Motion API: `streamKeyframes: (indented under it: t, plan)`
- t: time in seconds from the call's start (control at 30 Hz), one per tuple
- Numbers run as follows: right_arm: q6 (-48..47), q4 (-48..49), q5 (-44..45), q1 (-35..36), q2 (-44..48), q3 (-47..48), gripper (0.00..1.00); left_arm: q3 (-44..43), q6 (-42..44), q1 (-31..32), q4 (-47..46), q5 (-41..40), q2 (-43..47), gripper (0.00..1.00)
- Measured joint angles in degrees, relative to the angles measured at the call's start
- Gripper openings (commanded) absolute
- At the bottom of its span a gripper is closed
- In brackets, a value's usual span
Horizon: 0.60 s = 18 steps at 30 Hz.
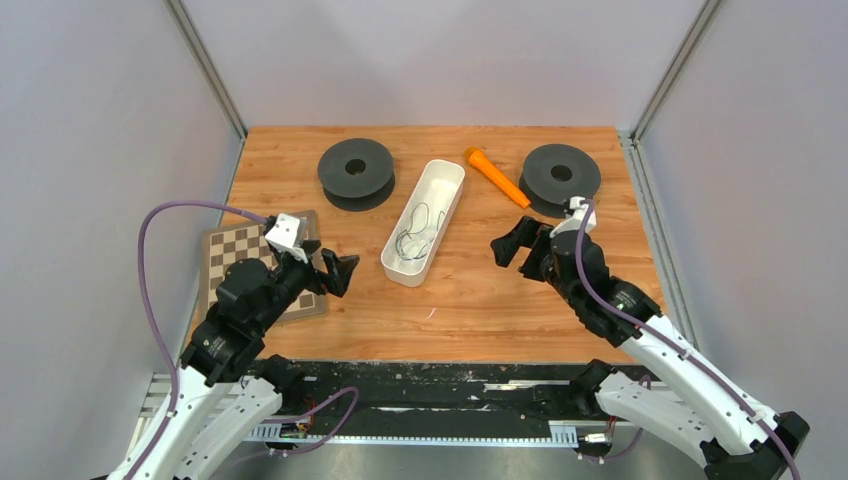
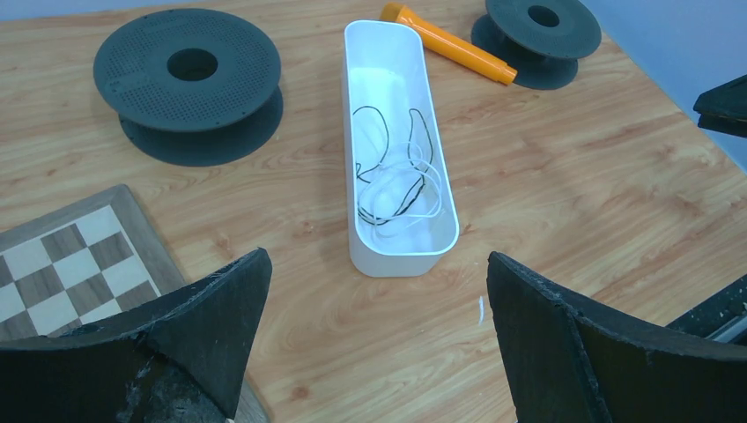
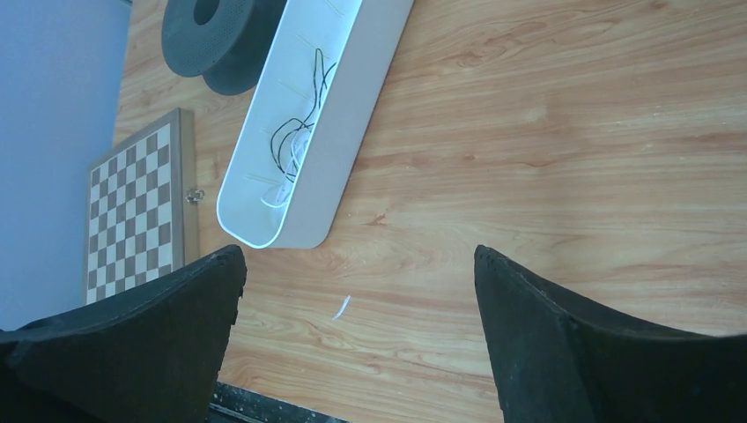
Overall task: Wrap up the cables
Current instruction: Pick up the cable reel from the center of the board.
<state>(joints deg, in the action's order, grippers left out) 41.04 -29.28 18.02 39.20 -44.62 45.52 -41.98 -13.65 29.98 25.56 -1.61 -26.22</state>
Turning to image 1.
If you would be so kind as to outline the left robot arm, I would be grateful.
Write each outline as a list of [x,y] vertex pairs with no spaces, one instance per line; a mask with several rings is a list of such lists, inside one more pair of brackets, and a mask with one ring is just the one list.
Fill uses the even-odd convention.
[[261,421],[277,411],[293,414],[306,399],[304,373],[273,355],[252,363],[263,338],[284,311],[308,290],[343,296],[356,255],[324,249],[326,270],[309,259],[277,253],[270,269],[260,259],[239,260],[226,271],[212,305],[180,356],[173,389],[112,479],[209,479]]

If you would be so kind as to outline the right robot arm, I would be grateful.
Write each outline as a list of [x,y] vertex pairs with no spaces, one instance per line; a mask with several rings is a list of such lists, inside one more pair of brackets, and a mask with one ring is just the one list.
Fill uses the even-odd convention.
[[587,330],[639,361],[676,396],[593,360],[570,392],[577,413],[624,418],[676,447],[710,479],[799,475],[795,456],[809,424],[795,412],[776,412],[717,371],[651,297],[610,273],[602,248],[577,218],[552,226],[524,216],[491,248],[500,267],[529,249],[520,273],[550,285]]

